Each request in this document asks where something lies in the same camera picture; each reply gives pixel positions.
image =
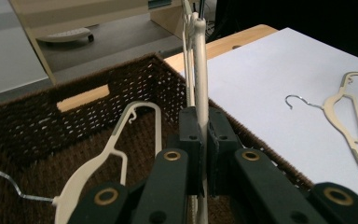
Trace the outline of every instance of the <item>white sheet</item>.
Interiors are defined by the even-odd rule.
[[[358,166],[343,137],[318,108],[338,92],[358,58],[289,28],[208,61],[210,97],[314,183],[334,182],[358,193]],[[349,87],[358,98],[358,77]],[[335,107],[356,136],[352,106]]]

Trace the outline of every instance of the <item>brown woven basket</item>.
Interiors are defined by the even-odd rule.
[[[58,102],[103,85],[110,91],[104,98],[66,112],[57,108]],[[132,101],[150,101],[161,108],[164,146],[169,134],[178,133],[178,112],[186,106],[185,87],[179,74],[150,54],[0,105],[0,171],[11,175],[26,194],[58,196],[72,173],[103,150],[121,112]],[[210,105],[218,107],[212,101]],[[129,186],[147,177],[154,160],[154,111],[143,109],[137,114],[117,142],[129,157]],[[299,186],[311,186],[264,142],[231,116],[228,119],[245,146],[265,150]],[[105,181],[118,181],[119,165],[118,158],[109,158],[83,192]],[[210,200],[209,206],[210,223],[233,222],[227,198]],[[53,223],[54,215],[50,203],[20,198],[0,177],[0,223]]]

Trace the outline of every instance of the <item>metal hook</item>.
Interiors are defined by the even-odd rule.
[[[2,176],[3,178],[7,179],[8,181],[10,181],[10,183],[13,185],[13,187],[16,189],[17,193],[19,194],[20,197],[24,198],[24,199],[28,199],[28,200],[34,200],[34,201],[41,201],[41,202],[49,202],[52,203],[53,199],[50,198],[45,198],[45,197],[39,197],[39,196],[34,196],[34,195],[26,195],[23,194],[19,188],[19,186],[16,184],[16,182],[13,180],[13,178],[11,178],[10,175],[7,175],[3,172],[0,171],[0,176]]]
[[[289,104],[289,102],[287,102],[287,98],[289,98],[289,97],[296,97],[296,98],[302,100],[302,101],[303,101],[305,104],[307,104],[307,105],[310,105],[310,106],[319,108],[319,109],[321,109],[321,110],[324,110],[324,108],[323,108],[322,106],[320,106],[320,105],[315,105],[315,104],[311,104],[311,103],[309,103],[307,100],[305,100],[304,98],[302,98],[302,97],[299,96],[299,95],[288,95],[288,96],[286,96],[286,98],[284,98],[284,101],[286,102],[287,105],[289,105],[290,109],[293,109],[293,106],[292,106],[291,104]]]

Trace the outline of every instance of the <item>hanger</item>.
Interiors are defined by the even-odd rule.
[[[353,157],[355,158],[355,160],[357,162],[357,165],[358,165],[358,147],[356,145],[356,144],[358,144],[358,139],[355,139],[355,138],[353,138],[351,136],[350,132],[338,120],[338,118],[336,116],[336,113],[334,112],[334,104],[336,102],[338,102],[340,99],[342,99],[342,97],[347,97],[347,98],[351,99],[351,101],[353,103],[356,118],[357,118],[357,124],[358,124],[358,103],[357,103],[357,100],[353,95],[347,94],[345,92],[348,84],[352,82],[352,78],[356,77],[356,76],[358,76],[358,72],[349,72],[349,73],[345,74],[344,77],[342,78],[341,85],[339,87],[338,93],[333,95],[333,96],[330,96],[329,98],[327,98],[326,101],[324,102],[324,106],[311,104],[308,101],[306,101],[304,98],[302,98],[301,96],[297,96],[297,95],[288,95],[288,96],[286,96],[285,102],[292,109],[293,107],[288,103],[287,99],[289,97],[296,97],[296,98],[302,100],[307,105],[311,105],[311,106],[318,107],[318,108],[322,109],[322,111],[324,112],[325,116],[330,121],[330,123],[344,135],[345,139],[348,142],[348,145],[351,148],[351,152],[353,154]]]
[[[115,149],[115,145],[127,120],[131,123],[136,119],[135,109],[140,106],[147,106],[156,110],[156,155],[161,151],[161,111],[159,107],[156,104],[141,101],[128,104],[117,122],[117,125],[113,130],[105,148],[103,149],[103,152],[80,166],[66,182],[61,195],[54,198],[53,204],[57,207],[55,223],[62,224],[68,222],[70,216],[76,208],[78,198],[84,185],[111,154],[119,156],[122,159],[120,184],[125,185],[128,158],[124,152]]]
[[[10,183],[13,185],[14,189],[17,191],[17,194],[19,194],[19,196],[22,197],[23,199],[34,200],[34,201],[39,201],[39,202],[48,202],[48,203],[53,202],[53,199],[50,199],[50,198],[24,194],[21,192],[19,186],[16,184],[16,181],[14,181],[14,179],[10,175],[7,175],[4,172],[0,171],[0,176],[2,176],[4,179],[10,181]]]

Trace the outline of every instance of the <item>floor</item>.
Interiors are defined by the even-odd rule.
[[[208,22],[208,33],[213,31],[215,8],[216,0],[206,1],[204,11]],[[151,21],[149,14],[88,28],[94,35],[94,41],[91,43],[87,38],[53,46],[39,43],[58,83],[86,76],[107,66],[123,63],[150,52],[159,52],[163,57],[170,56],[182,47],[182,40]],[[0,104],[51,86],[51,82],[46,79],[0,93]]]

